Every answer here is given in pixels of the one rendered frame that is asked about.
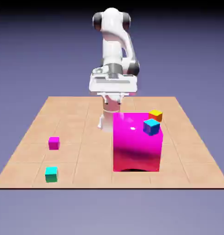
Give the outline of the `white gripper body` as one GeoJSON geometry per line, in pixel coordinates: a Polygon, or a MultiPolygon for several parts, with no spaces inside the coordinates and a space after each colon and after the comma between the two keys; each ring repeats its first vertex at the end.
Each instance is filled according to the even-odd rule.
{"type": "Polygon", "coordinates": [[[109,78],[107,73],[92,73],[89,90],[93,93],[136,93],[137,77],[119,74],[118,78],[109,78]]]}

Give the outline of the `small orange cube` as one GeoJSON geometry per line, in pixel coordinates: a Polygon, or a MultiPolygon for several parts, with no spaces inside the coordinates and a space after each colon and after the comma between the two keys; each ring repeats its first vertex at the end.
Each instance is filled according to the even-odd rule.
{"type": "Polygon", "coordinates": [[[159,110],[152,110],[149,112],[149,119],[154,119],[158,122],[162,121],[162,112],[159,110]]]}

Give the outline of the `small blue cube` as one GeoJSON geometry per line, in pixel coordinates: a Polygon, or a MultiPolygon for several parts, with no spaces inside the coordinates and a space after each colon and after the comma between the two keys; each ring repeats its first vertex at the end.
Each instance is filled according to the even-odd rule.
{"type": "Polygon", "coordinates": [[[143,122],[143,131],[149,136],[158,134],[160,123],[154,119],[148,119],[143,122]]]}

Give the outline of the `small magenta cube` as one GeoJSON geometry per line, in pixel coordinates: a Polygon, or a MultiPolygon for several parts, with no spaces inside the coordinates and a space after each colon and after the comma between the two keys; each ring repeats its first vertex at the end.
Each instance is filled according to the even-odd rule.
{"type": "Polygon", "coordinates": [[[60,148],[60,138],[59,138],[59,136],[49,137],[48,147],[49,147],[49,150],[59,150],[59,148],[60,148]]]}

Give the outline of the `small teal cube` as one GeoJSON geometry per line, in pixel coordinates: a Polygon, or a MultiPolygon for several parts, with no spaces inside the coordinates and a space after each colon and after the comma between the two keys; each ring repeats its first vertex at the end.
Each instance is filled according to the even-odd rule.
{"type": "Polygon", "coordinates": [[[45,179],[47,183],[57,182],[57,167],[46,167],[45,179]]]}

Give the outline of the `large magenta box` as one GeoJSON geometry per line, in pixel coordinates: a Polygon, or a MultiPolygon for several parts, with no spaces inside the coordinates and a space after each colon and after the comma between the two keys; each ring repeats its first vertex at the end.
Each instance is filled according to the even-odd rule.
{"type": "Polygon", "coordinates": [[[118,112],[113,116],[113,170],[158,172],[163,132],[149,136],[143,131],[148,113],[118,112]]]}

